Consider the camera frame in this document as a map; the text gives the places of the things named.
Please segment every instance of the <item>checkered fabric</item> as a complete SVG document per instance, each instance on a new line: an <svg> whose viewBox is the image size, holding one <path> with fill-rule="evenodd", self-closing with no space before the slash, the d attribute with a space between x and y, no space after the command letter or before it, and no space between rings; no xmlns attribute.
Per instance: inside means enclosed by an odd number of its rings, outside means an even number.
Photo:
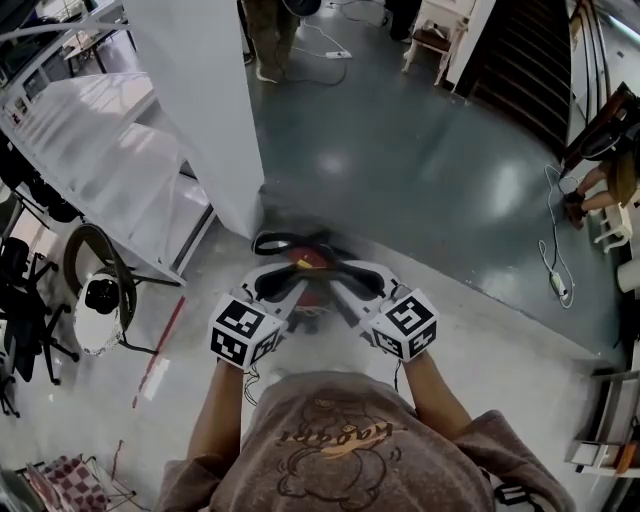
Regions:
<svg viewBox="0 0 640 512"><path fill-rule="evenodd" d="M82 455L69 459L64 455L42 470L68 510L73 512L104 512L107 497L100 482L91 474Z"/></svg>

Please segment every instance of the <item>polished floor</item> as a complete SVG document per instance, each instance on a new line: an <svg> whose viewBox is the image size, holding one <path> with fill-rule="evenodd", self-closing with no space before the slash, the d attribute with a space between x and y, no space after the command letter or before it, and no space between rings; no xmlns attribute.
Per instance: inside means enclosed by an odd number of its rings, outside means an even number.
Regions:
<svg viewBox="0 0 640 512"><path fill-rule="evenodd" d="M558 226L576 283L569 310L549 285L538 240L552 257L544 174L545 165L558 166L551 152L501 115L434 89L428 51L402 74L408 46L375 26L381 6L359 5L343 9L368 23L328 8L307 21L352 60L292 55L293 80L331 83L346 73L339 85L276 86L249 70L267 198L407 254L619 364L616 258L591 243L597 222L581 232ZM305 26L296 44L320 54L338 49ZM555 191L561 218L559 198Z"/></svg>
<svg viewBox="0 0 640 512"><path fill-rule="evenodd" d="M564 462L593 403L589 374L594 362L586 361L585 351L409 257L366 240L345 236L340 243L393 268L401 279L425 291L441 314L438 339L429 350L470 414L501 410L568 489L577 510L600 510L611 480L577 474ZM21 418L0 416L0 465L19 468L61 454L96 455L107 472L113 470L139 493L140 504L152 506L164 464L184 457L214 370L215 357L205 336L208 318L219 294L261 261L247 240L216 224L187 266L186 288L145 285L127 332L132 344L155 347L184 297L153 365L150 356L122 347L99 358L82 355L78 364L55 354L55 373L62 384L54 387L39 357L32 381L18 380L15 386ZM52 275L45 288L60 297L66 285L61 276ZM395 360L371 348L337 313L326 313L319 327L314 335L299 329L258 363L261 379L250 388L256 399L283 369L359 371L393 382ZM73 346L71 329L66 317L56 336ZM143 384L147 372L150 378ZM402 371L399 392L411 403ZM252 412L245 401L244 429Z"/></svg>

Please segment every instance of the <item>white pillar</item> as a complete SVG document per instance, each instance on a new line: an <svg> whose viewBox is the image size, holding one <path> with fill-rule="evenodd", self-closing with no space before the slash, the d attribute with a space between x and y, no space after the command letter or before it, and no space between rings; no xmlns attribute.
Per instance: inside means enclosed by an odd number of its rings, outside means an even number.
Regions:
<svg viewBox="0 0 640 512"><path fill-rule="evenodd" d="M226 228L252 238L264 182L235 0L123 0L189 163Z"/></svg>

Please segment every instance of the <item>person leg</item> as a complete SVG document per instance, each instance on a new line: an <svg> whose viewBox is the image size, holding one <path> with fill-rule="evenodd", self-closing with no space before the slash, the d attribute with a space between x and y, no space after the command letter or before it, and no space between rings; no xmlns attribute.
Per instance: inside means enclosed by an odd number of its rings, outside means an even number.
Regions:
<svg viewBox="0 0 640 512"><path fill-rule="evenodd" d="M394 41L403 41L411 37L411 24L416 19L420 10L420 0L403 0L394 2L393 18L391 20L391 31L389 35Z"/></svg>
<svg viewBox="0 0 640 512"><path fill-rule="evenodd" d="M276 63L283 74L287 72L289 54L296 38L296 30L300 26L300 18L294 16L280 2L278 6L278 45L276 51Z"/></svg>
<svg viewBox="0 0 640 512"><path fill-rule="evenodd" d="M258 66L258 79L277 83L282 71L276 62L278 44L278 3L280 0L243 0L249 36L253 40Z"/></svg>
<svg viewBox="0 0 640 512"><path fill-rule="evenodd" d="M594 167L586 174L580 185L578 185L576 193L582 196L582 198L584 199L589 190L591 190L597 183L606 178L607 175L602 169L602 164L600 164L598 167Z"/></svg>

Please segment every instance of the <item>staircase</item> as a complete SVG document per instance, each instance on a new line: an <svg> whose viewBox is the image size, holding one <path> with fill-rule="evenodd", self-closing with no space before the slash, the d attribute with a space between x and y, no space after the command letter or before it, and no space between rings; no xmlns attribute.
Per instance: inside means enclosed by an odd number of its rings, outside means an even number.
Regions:
<svg viewBox="0 0 640 512"><path fill-rule="evenodd" d="M497 0L470 64L458 92L526 126L560 157L571 101L565 2Z"/></svg>

